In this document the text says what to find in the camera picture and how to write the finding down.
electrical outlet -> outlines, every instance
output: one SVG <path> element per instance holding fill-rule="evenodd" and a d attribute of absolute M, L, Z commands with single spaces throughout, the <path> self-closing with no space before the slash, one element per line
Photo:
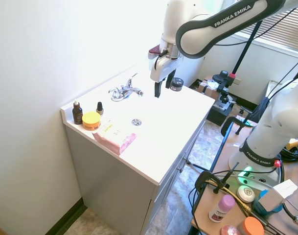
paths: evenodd
<path fill-rule="evenodd" d="M 235 80 L 234 80 L 233 82 L 234 82 L 234 84 L 236 84 L 236 85 L 240 85 L 241 79 L 239 79 L 239 78 L 235 78 Z"/>

window blind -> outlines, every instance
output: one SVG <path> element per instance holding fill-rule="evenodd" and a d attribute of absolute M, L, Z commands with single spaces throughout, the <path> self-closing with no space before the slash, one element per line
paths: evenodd
<path fill-rule="evenodd" d="M 287 15 L 288 12 L 289 11 L 264 19 L 256 36 L 265 32 L 282 17 Z M 241 32 L 250 35 L 254 27 L 255 24 L 243 29 Z M 274 43 L 278 43 L 284 47 L 298 51 L 298 8 L 260 38 L 266 39 Z"/>

cabinet drawer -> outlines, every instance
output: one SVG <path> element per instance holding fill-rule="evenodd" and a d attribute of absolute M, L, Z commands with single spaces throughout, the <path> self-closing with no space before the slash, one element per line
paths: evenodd
<path fill-rule="evenodd" d="M 205 120 L 206 120 L 206 117 L 202 120 L 202 122 L 200 123 L 200 125 L 198 126 L 198 128 L 195 130 L 195 132 L 193 133 L 193 135 L 191 136 L 191 138 L 189 139 L 189 141 L 187 142 L 187 144 L 184 146 L 183 150 L 181 151 L 181 153 L 178 155 L 178 157 L 176 158 L 176 160 L 174 161 L 174 163 L 170 167 L 170 170 L 168 171 L 168 173 L 164 177 L 164 179 L 161 182 L 161 184 L 159 186 L 155 186 L 154 191 L 153 191 L 153 194 L 152 194 L 152 197 L 151 197 L 153 201 L 155 201 L 157 199 L 157 197 L 159 196 L 159 194 L 161 193 L 161 191 L 164 189 L 165 185 L 170 180 L 170 178 L 173 175 L 174 171 L 177 170 L 178 164 L 184 158 L 187 158 L 188 155 L 190 154 L 190 151 L 191 151 L 191 149 L 193 147 L 193 144 L 196 141 L 197 137 L 199 136 L 199 133 L 201 132 L 201 129 L 202 129 L 204 123 L 205 123 Z"/>

baseboard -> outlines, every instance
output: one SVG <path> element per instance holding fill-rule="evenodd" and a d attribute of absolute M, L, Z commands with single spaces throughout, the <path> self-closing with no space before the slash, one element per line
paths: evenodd
<path fill-rule="evenodd" d="M 68 212 L 46 233 L 46 235 L 62 235 L 87 209 L 80 198 Z"/>

faucet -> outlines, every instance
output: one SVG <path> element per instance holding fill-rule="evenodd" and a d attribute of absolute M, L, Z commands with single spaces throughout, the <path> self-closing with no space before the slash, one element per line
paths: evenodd
<path fill-rule="evenodd" d="M 121 85 L 121 89 L 118 89 L 117 87 L 109 90 L 109 93 L 113 92 L 112 94 L 112 101 L 119 102 L 123 99 L 126 99 L 129 97 L 132 93 L 136 93 L 138 96 L 143 96 L 144 93 L 139 88 L 132 87 L 132 79 L 133 77 L 128 79 L 126 86 Z"/>

